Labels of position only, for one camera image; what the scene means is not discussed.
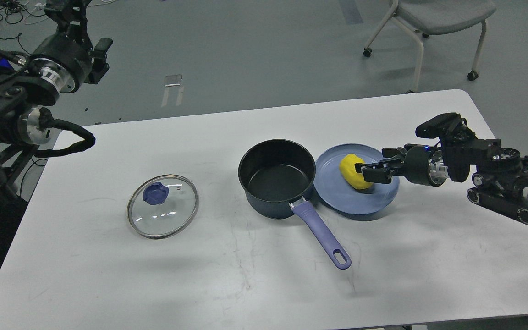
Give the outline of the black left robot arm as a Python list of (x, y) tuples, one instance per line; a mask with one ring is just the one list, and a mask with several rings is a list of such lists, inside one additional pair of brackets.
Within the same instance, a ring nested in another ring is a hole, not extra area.
[(44, 12), (57, 28), (31, 54), (0, 49), (0, 209), (19, 198), (14, 186), (32, 157), (84, 152), (96, 139), (50, 112), (60, 94), (97, 84), (109, 70), (113, 40), (92, 44), (88, 0), (49, 0)]

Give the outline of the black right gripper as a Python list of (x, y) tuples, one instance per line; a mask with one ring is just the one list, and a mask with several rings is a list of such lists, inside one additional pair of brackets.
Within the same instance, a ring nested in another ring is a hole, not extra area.
[(365, 182), (391, 184), (402, 176), (414, 184), (439, 187), (448, 179), (442, 151), (437, 146), (406, 144), (401, 148), (387, 148), (386, 155), (372, 147), (359, 147), (356, 172), (361, 172)]

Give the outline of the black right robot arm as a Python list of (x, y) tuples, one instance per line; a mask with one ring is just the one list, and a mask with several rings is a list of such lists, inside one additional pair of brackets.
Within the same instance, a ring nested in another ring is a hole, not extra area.
[(418, 138), (434, 146), (405, 144), (384, 148), (376, 163), (355, 163), (365, 181), (387, 184), (402, 176), (413, 184), (439, 187), (451, 180), (471, 179), (468, 200), (475, 205), (528, 225), (528, 156), (503, 148), (499, 139), (481, 139), (458, 113), (436, 115), (419, 125)]

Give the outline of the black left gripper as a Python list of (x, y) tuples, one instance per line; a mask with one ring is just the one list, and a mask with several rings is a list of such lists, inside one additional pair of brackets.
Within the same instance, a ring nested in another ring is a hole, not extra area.
[(86, 12), (90, 0), (47, 0), (44, 12), (57, 24), (31, 55), (31, 73), (51, 84), (57, 92), (70, 94), (84, 83), (98, 84), (109, 71), (107, 52), (113, 44), (101, 38), (92, 47)]

